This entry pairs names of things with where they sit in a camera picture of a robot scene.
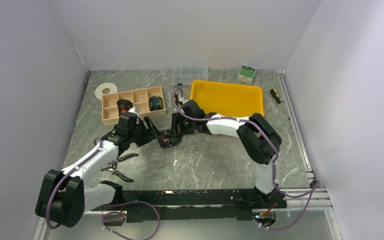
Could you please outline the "navy floral necktie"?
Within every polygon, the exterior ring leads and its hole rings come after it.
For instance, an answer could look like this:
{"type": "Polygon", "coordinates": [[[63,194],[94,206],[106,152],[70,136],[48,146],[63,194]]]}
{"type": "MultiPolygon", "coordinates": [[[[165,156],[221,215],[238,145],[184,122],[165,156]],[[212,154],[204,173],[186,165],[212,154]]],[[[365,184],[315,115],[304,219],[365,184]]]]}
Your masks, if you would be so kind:
{"type": "Polygon", "coordinates": [[[173,148],[179,145],[182,141],[181,135],[170,135],[170,130],[162,130],[161,135],[159,135],[156,139],[159,143],[159,146],[163,149],[173,148]]]}

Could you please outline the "wooden compartment organizer box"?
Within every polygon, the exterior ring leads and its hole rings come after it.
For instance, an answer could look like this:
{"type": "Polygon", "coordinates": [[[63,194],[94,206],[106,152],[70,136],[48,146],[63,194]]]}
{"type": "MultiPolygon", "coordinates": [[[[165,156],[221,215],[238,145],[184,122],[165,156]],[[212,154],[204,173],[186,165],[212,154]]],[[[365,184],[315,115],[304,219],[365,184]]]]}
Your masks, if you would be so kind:
{"type": "Polygon", "coordinates": [[[114,125],[119,120],[117,101],[127,99],[133,103],[133,106],[140,107],[140,117],[148,116],[149,118],[164,117],[167,115],[167,107],[165,105],[163,90],[161,86],[140,88],[135,90],[127,90],[117,93],[110,93],[102,96],[101,120],[104,125],[114,125]],[[149,98],[151,96],[160,96],[163,98],[164,109],[150,111],[149,98]]]}

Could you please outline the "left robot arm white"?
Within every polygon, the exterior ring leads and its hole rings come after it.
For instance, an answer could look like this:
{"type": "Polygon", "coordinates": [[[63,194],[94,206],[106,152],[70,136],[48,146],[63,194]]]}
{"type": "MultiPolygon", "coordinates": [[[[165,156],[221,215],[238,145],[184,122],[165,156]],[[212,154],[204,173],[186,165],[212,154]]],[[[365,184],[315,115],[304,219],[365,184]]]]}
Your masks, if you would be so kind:
{"type": "Polygon", "coordinates": [[[132,143],[141,147],[153,140],[152,121],[133,112],[119,116],[118,123],[102,137],[93,140],[94,147],[78,161],[62,170],[49,170],[42,181],[35,214],[45,219],[49,229],[75,226],[84,212],[99,206],[111,210],[124,203],[123,187],[104,180],[86,189],[85,184],[105,165],[115,161],[132,143]]]}

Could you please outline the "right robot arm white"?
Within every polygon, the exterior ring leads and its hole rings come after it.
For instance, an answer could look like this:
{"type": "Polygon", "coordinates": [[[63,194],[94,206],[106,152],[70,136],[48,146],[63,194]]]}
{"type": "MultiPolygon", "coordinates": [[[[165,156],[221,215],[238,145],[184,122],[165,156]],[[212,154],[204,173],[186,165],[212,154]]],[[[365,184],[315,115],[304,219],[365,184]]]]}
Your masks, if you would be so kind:
{"type": "Polygon", "coordinates": [[[170,129],[159,131],[149,117],[144,118],[147,129],[158,140],[160,147],[175,147],[183,136],[195,132],[238,138],[256,164],[256,203],[262,208],[269,207],[275,201],[273,192],[278,187],[274,167],[282,139],[268,121],[260,113],[246,117],[205,113],[194,100],[181,103],[177,107],[177,112],[171,115],[170,129]]]}

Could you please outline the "white tape roll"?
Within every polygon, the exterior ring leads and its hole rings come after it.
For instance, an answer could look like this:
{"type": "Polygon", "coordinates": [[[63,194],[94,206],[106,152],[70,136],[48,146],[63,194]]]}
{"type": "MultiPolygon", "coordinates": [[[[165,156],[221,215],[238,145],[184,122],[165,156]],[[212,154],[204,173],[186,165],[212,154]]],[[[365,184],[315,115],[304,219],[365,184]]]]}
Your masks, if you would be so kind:
{"type": "Polygon", "coordinates": [[[100,84],[94,91],[97,99],[102,100],[103,95],[114,94],[118,92],[118,88],[114,83],[105,82],[100,84]]]}

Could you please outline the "blue rolled tie yellow flowers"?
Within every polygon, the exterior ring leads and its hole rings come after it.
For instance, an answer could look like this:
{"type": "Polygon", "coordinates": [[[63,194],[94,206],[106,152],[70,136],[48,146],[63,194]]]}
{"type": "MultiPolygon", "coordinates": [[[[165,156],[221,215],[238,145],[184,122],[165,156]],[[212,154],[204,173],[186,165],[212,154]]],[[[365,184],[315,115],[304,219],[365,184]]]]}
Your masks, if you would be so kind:
{"type": "Polygon", "coordinates": [[[163,110],[165,108],[163,103],[163,98],[158,95],[151,96],[148,99],[148,105],[149,105],[149,110],[151,112],[163,110]]]}

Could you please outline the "dark rolled tie orange pattern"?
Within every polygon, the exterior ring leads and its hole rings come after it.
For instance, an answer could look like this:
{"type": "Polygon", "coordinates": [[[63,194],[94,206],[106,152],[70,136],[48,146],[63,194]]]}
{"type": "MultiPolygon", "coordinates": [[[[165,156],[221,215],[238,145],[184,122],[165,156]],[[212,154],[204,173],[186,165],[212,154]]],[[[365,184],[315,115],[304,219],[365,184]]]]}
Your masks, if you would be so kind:
{"type": "Polygon", "coordinates": [[[116,102],[118,115],[129,112],[129,110],[133,107],[133,103],[128,99],[119,99],[116,102]]]}

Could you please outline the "clear plastic parts box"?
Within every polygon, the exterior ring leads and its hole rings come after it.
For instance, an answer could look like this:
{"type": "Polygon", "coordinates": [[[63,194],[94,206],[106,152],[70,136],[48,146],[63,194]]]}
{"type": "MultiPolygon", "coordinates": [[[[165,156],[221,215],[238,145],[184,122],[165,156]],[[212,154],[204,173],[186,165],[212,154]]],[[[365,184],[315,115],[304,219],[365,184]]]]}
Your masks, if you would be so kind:
{"type": "Polygon", "coordinates": [[[191,85],[194,80],[209,80],[209,68],[207,65],[182,66],[175,65],[172,68],[172,84],[176,86],[191,85]]]}

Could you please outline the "small black curved piece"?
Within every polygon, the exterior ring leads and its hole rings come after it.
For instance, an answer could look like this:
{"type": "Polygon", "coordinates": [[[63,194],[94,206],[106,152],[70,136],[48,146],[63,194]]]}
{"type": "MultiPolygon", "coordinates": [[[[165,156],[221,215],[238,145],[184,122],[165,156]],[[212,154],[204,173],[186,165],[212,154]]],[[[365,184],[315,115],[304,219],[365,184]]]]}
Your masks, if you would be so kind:
{"type": "Polygon", "coordinates": [[[139,155],[137,153],[128,153],[123,156],[119,156],[116,160],[111,161],[110,163],[107,164],[106,167],[102,168],[100,171],[101,172],[109,172],[112,175],[118,177],[122,181],[126,183],[133,183],[134,180],[125,174],[121,172],[121,167],[120,164],[122,162],[125,162],[126,160],[132,159],[134,157],[138,157],[139,155]]]}

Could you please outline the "yellow plastic tray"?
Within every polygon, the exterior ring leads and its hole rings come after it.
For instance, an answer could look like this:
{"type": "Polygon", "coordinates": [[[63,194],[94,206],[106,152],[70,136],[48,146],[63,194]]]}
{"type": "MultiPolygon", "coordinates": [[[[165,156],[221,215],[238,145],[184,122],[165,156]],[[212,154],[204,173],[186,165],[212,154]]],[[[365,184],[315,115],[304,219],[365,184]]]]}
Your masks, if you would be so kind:
{"type": "Polygon", "coordinates": [[[210,113],[243,118],[264,116],[263,89],[259,86],[194,80],[184,112],[202,119],[210,113]]]}

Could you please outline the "green white small box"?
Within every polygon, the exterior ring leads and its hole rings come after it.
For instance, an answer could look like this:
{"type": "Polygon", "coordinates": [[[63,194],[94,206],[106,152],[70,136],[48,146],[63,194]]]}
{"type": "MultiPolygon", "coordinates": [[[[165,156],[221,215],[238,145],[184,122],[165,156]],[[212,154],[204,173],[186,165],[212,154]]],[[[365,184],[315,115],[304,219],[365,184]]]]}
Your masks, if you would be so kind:
{"type": "Polygon", "coordinates": [[[257,68],[243,64],[237,76],[237,81],[250,85],[253,82],[256,73],[257,68]]]}

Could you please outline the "black yellow screwdriver right side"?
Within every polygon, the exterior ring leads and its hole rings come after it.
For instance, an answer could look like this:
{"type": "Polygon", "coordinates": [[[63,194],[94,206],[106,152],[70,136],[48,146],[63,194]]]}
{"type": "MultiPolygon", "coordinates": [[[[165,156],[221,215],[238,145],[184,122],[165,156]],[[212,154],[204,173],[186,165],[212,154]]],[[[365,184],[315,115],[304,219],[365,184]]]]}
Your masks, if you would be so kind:
{"type": "Polygon", "coordinates": [[[280,108],[283,110],[287,119],[290,120],[291,118],[290,118],[289,114],[287,113],[286,109],[283,107],[283,102],[281,101],[278,92],[274,88],[272,88],[272,89],[270,89],[270,94],[271,94],[272,98],[276,101],[278,106],[280,106],[280,108]]]}

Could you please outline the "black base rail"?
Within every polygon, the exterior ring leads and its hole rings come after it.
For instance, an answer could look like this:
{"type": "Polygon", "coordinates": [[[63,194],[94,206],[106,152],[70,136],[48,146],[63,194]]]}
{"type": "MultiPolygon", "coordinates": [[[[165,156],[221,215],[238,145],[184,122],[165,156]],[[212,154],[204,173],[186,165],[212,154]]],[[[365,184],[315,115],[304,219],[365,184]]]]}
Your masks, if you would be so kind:
{"type": "Polygon", "coordinates": [[[160,220],[236,219],[246,221],[258,210],[285,209],[286,198],[256,188],[125,190],[116,204],[124,207],[128,223],[160,220]]]}

